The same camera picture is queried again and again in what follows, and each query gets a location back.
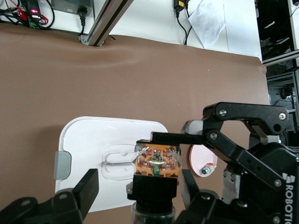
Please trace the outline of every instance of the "white wall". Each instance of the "white wall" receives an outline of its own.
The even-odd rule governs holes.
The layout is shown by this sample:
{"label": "white wall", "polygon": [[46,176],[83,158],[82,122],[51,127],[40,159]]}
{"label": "white wall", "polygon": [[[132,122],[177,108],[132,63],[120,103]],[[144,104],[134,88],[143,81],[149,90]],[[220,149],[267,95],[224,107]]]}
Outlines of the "white wall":
{"label": "white wall", "polygon": [[[189,2],[191,14],[202,0]],[[105,0],[94,0],[96,15]],[[51,10],[45,0],[39,0],[42,14],[52,19]],[[212,50],[256,56],[261,58],[256,11],[254,0],[213,0],[218,12],[225,16],[226,28],[220,33],[219,39]],[[1,8],[6,8],[4,1]],[[80,32],[79,16],[55,11],[56,20],[53,29]],[[188,30],[190,23],[185,11],[180,13],[180,22]],[[93,25],[93,15],[86,18],[85,33]],[[135,36],[160,42],[182,44],[185,34],[178,25],[173,9],[173,0],[135,0],[120,21],[111,31],[113,35]],[[192,30],[188,45],[203,48]]]}

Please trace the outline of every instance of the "black object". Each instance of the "black object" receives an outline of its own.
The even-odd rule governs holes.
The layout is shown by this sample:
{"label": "black object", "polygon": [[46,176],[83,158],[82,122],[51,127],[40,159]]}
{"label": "black object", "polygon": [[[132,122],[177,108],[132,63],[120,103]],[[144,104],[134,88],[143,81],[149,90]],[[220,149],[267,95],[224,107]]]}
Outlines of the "black object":
{"label": "black object", "polygon": [[0,224],[82,224],[98,192],[98,170],[90,169],[74,189],[42,204],[33,197],[15,200],[0,211]]}
{"label": "black object", "polygon": [[298,0],[293,0],[293,5],[298,6],[299,5],[299,1]]}
{"label": "black object", "polygon": [[80,8],[78,8],[77,13],[80,16],[80,20],[81,20],[82,30],[81,30],[81,33],[79,34],[79,36],[81,36],[84,33],[85,19],[86,19],[86,15],[87,15],[87,8],[86,7],[80,7]]}
{"label": "black object", "polygon": [[281,89],[280,97],[282,99],[286,99],[287,97],[291,96],[292,94],[293,94],[293,88],[287,85]]}
{"label": "black object", "polygon": [[172,199],[177,196],[177,184],[177,178],[134,175],[128,199],[136,200],[139,212],[169,214]]}
{"label": "black object", "polygon": [[41,19],[41,10],[39,8],[38,0],[24,0],[28,13],[32,16],[32,18],[36,19],[36,21]]}
{"label": "black object", "polygon": [[287,145],[290,147],[299,147],[299,132],[287,132]]}
{"label": "black object", "polygon": [[184,0],[173,0],[173,8],[176,10],[176,14],[185,8]]}
{"label": "black object", "polygon": [[[262,142],[274,140],[245,150],[220,132],[225,120],[242,121]],[[299,224],[299,155],[275,142],[286,125],[287,110],[279,106],[218,103],[206,107],[202,143],[228,163],[223,196],[236,194],[231,200],[219,200],[214,192],[200,191],[191,172],[183,170],[186,210],[175,224]],[[161,142],[162,136],[170,145],[177,143],[171,133],[153,133],[152,140]],[[179,138],[185,144],[194,142],[189,134]]]}

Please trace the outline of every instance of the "screw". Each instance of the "screw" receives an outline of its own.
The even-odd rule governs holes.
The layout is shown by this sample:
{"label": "screw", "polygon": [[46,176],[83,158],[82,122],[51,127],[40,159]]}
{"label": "screw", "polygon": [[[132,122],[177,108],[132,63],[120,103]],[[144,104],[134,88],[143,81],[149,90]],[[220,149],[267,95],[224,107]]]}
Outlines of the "screw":
{"label": "screw", "polygon": [[280,186],[282,185],[281,180],[277,179],[277,180],[274,182],[274,185],[275,185],[276,187],[280,187]]}
{"label": "screw", "polygon": [[213,139],[213,140],[216,140],[217,134],[216,133],[210,134],[210,138]]}
{"label": "screw", "polygon": [[248,205],[244,201],[241,201],[241,200],[237,201],[237,205],[239,205],[242,208],[247,208],[248,207]]}
{"label": "screw", "polygon": [[280,218],[278,216],[273,217],[273,223],[274,224],[279,224],[280,223]]}
{"label": "screw", "polygon": [[211,197],[207,193],[201,194],[201,198],[204,199],[204,200],[210,200],[211,199]]}
{"label": "screw", "polygon": [[227,113],[227,111],[224,110],[224,109],[222,109],[222,110],[219,111],[219,114],[220,114],[221,116],[223,116],[223,117],[226,115],[226,113]]}
{"label": "screw", "polygon": [[285,119],[286,119],[286,115],[285,115],[285,113],[280,113],[278,117],[279,117],[279,119],[281,119],[281,120],[285,120]]}
{"label": "screw", "polygon": [[228,172],[226,170],[224,170],[223,177],[226,178],[227,176],[228,176]]}
{"label": "screw", "polygon": [[26,206],[28,204],[30,204],[30,200],[25,200],[21,203],[21,206]]}
{"label": "screw", "polygon": [[234,174],[230,175],[230,180],[231,180],[231,182],[235,182],[235,175]]}

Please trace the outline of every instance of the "cable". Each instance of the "cable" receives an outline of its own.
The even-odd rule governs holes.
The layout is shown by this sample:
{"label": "cable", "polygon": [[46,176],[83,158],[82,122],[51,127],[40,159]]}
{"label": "cable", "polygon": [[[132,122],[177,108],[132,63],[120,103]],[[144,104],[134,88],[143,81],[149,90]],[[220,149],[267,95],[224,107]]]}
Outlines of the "cable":
{"label": "cable", "polygon": [[81,20],[82,30],[81,30],[81,33],[79,34],[79,36],[81,36],[84,33],[85,18],[87,16],[87,8],[86,7],[78,8],[77,14],[80,16],[80,20]]}
{"label": "cable", "polygon": [[[189,11],[188,11],[188,0],[185,0],[185,8],[186,8],[187,16],[188,16],[188,18],[189,18],[190,15],[189,15]],[[187,35],[186,35],[186,39],[185,39],[184,45],[187,45],[187,39],[188,39],[188,36],[189,36],[189,34],[190,34],[191,29],[192,29],[192,26],[191,26],[190,29],[188,30],[188,33],[187,33]]]}
{"label": "cable", "polygon": [[178,21],[178,24],[180,25],[180,27],[184,30],[184,32],[185,32],[185,40],[187,39],[187,31],[185,30],[185,28],[182,26],[182,24],[179,22],[179,20],[178,20],[178,16],[177,16],[177,21]]}
{"label": "cable", "polygon": [[297,8],[295,8],[294,12],[292,12],[292,14],[290,15],[290,18],[292,17],[292,15],[295,13],[295,11],[299,8],[299,6]]}
{"label": "cable", "polygon": [[282,100],[282,98],[276,100],[276,101],[273,103],[273,106],[276,106],[276,104],[277,104],[280,100]]}
{"label": "cable", "polygon": [[44,15],[41,15],[41,19],[45,21],[44,23],[42,23],[42,25],[47,25],[48,24],[49,19],[47,17],[45,17]]}
{"label": "cable", "polygon": [[284,26],[286,25],[286,23],[291,19],[292,15],[295,13],[295,11],[299,8],[299,6],[297,8],[295,8],[294,12],[292,12],[292,14],[290,15],[290,17],[287,19],[287,21],[285,21]]}
{"label": "cable", "polygon": [[6,4],[8,10],[10,11],[10,13],[12,14],[13,12],[11,11],[10,7],[8,6],[7,0],[5,0],[5,4]]}

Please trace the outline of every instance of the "circuit board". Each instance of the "circuit board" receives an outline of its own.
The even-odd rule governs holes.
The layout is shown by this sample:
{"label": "circuit board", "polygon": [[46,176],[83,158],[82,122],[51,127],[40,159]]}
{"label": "circuit board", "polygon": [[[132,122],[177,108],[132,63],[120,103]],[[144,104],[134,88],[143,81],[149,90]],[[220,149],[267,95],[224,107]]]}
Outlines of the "circuit board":
{"label": "circuit board", "polygon": [[137,143],[133,161],[135,173],[146,176],[177,177],[181,167],[177,146]]}

